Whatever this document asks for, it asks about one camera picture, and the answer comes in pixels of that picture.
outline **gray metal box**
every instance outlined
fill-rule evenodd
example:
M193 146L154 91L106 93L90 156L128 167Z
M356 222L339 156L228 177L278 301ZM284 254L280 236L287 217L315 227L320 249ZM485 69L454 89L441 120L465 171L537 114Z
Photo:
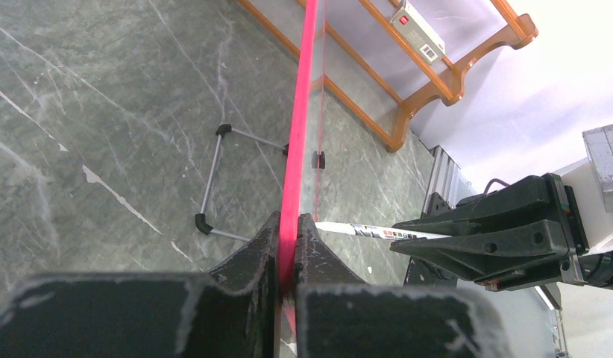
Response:
M583 132L588 159L600 185L603 203L613 212L613 125Z

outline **black cable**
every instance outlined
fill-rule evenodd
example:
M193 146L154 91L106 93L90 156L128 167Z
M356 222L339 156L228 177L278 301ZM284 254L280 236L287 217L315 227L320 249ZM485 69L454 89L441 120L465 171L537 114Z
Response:
M493 185L493 183L502 184L504 186L509 186L510 185L507 182L505 182L504 180L493 178L493 179L491 179L488 182L488 184L486 184L486 188L485 188L485 191L484 191L485 195L488 194L488 190L491 188L491 185Z
M434 276L436 276L436 278L438 278L439 280L446 280L445 276L443 275L443 272L438 267L434 265L430 265L429 263L426 263L423 260L417 260L417 261L420 262L421 265L425 266L427 271L429 271L430 274L433 274Z

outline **white wall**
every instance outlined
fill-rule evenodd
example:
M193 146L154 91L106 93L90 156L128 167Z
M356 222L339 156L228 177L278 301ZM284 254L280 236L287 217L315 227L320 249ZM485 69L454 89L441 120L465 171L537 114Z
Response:
M515 182L583 157L582 131L613 123L613 1L511 0L538 38L477 63L452 107L438 102L412 120L429 148L441 145L477 189ZM613 357L613 292L562 285L575 358Z

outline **gray marble tile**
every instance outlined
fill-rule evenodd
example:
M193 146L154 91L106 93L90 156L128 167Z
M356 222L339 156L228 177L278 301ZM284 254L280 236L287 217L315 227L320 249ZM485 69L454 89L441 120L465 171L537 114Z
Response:
M197 271L234 252L193 223L214 132L285 144L295 72L232 2L0 1L0 301L41 271ZM254 235L285 162L228 134L209 222Z
M325 101L318 221L388 227L421 214L433 157L414 134L401 150L387 153L381 141L332 97ZM389 242L320 232L353 271L372 284L401 285L409 257Z

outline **metal stand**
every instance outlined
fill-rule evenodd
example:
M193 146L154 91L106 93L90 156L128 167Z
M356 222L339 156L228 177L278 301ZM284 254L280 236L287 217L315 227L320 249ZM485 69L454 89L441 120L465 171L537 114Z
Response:
M289 144L282 146L282 145L279 145L273 142L269 142L268 140L259 138L258 136L254 136L253 134L249 134L243 131L239 131L236 128L232 128L232 125L229 125L229 124L219 125L219 128L217 128L216 130L216 147L214 149L214 157L212 158L212 166L210 167L210 176L208 177L206 191L204 193L204 200L201 203L201 211L199 212L199 214L195 215L195 225L197 226L197 229L199 229L200 232L206 235L210 235L211 233L214 233L216 235L226 236L226 237L230 237L235 240L241 240L241 241L248 242L250 239L246 237L236 235L234 233L228 233L227 231L216 229L206 222L205 212L206 212L208 200L210 199L210 188L212 187L214 173L216 171L216 164L219 161L219 149L221 148L221 141L223 140L223 136L225 136L225 134L228 134L230 132L238 133L242 136L247 136L249 138L252 138L253 140L256 140L257 142L271 145L272 147L282 150L284 155L287 155L287 151L289 150Z

